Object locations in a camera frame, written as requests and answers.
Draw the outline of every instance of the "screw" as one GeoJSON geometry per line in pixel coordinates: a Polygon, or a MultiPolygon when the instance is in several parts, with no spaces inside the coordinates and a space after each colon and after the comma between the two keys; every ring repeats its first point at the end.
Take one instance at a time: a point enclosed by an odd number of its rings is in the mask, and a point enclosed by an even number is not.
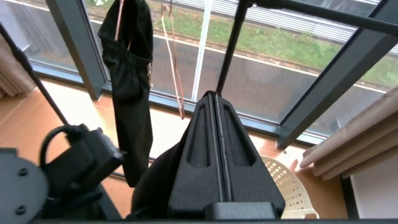
{"type": "Polygon", "coordinates": [[[26,168],[21,168],[18,171],[18,175],[21,176],[21,177],[26,176],[27,175],[27,169],[26,168]]]}
{"type": "Polygon", "coordinates": [[[26,206],[25,205],[21,205],[20,207],[17,208],[17,210],[15,211],[16,215],[23,215],[26,212],[26,206]]]}

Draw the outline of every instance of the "curtain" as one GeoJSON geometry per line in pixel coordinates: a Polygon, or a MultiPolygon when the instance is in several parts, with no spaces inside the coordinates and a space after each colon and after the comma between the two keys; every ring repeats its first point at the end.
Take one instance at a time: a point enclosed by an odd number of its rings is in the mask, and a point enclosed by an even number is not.
{"type": "Polygon", "coordinates": [[[300,167],[327,180],[347,178],[398,155],[398,87],[384,94],[328,139],[303,154],[300,167]]]}
{"type": "Polygon", "coordinates": [[[0,98],[26,96],[35,84],[22,65],[15,59],[11,48],[0,35],[0,98]]]}

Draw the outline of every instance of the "road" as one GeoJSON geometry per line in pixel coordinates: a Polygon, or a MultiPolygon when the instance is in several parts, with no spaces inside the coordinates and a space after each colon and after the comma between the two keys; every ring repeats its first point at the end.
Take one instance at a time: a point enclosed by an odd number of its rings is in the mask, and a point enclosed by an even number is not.
{"type": "MultiPolygon", "coordinates": [[[[32,18],[30,21],[25,20],[23,27],[32,41],[32,48],[40,50],[39,53],[36,53],[41,55],[40,60],[53,62],[54,57],[43,56],[49,52],[60,57],[58,64],[61,64],[62,60],[71,60],[65,44],[60,44],[62,38],[48,11],[22,5],[15,6],[15,4],[13,4],[12,10],[17,17],[30,16],[32,18]],[[43,30],[39,32],[33,30],[33,27],[43,30]]],[[[100,25],[92,21],[91,27],[96,34],[100,25]]],[[[198,47],[179,42],[177,43],[177,52],[184,96],[191,98],[198,47]]],[[[201,97],[207,90],[215,90],[223,58],[223,52],[205,50],[198,97],[201,97]]],[[[167,46],[161,37],[154,38],[152,74],[155,90],[174,94],[167,46]]],[[[223,90],[223,97],[234,105],[236,111],[279,123],[315,79],[314,75],[289,68],[277,67],[244,57],[234,57],[223,90]]],[[[382,94],[380,91],[368,88],[357,86],[350,88],[327,112],[318,118],[311,130],[331,134],[335,131],[332,124],[337,119],[344,124],[382,94]]]]}

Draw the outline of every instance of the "white plastic basket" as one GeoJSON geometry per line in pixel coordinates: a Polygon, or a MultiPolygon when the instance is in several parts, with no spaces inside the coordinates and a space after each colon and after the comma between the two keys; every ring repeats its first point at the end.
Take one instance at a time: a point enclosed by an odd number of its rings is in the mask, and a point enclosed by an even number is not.
{"type": "Polygon", "coordinates": [[[281,218],[305,218],[306,215],[311,214],[319,218],[299,178],[275,159],[266,156],[261,156],[261,158],[286,201],[285,211],[281,218]]]}

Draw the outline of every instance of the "floor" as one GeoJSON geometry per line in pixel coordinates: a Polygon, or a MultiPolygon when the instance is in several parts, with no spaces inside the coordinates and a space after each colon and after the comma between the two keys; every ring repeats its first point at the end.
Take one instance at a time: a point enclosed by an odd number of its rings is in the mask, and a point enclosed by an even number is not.
{"type": "MultiPolygon", "coordinates": [[[[92,101],[85,90],[48,80],[44,80],[44,85],[69,123],[85,123],[90,129],[101,127],[117,144],[112,99],[108,95],[92,101]]],[[[21,157],[37,163],[45,135],[62,125],[57,115],[38,89],[26,98],[0,99],[0,108],[0,147],[16,147],[21,157]]],[[[181,120],[176,114],[159,108],[151,108],[150,113],[154,132],[150,155],[157,157],[179,141],[189,118],[181,120]]],[[[297,163],[302,159],[304,148],[290,146],[286,153],[281,153],[275,146],[275,139],[249,135],[260,155],[275,158],[295,172],[320,218],[348,218],[339,178],[322,181],[314,177],[310,169],[299,169],[297,163]]],[[[57,136],[50,144],[47,160],[55,158],[67,147],[63,136],[57,136]]],[[[132,189],[122,180],[111,177],[105,179],[103,185],[125,217],[130,211],[132,189]]]]}

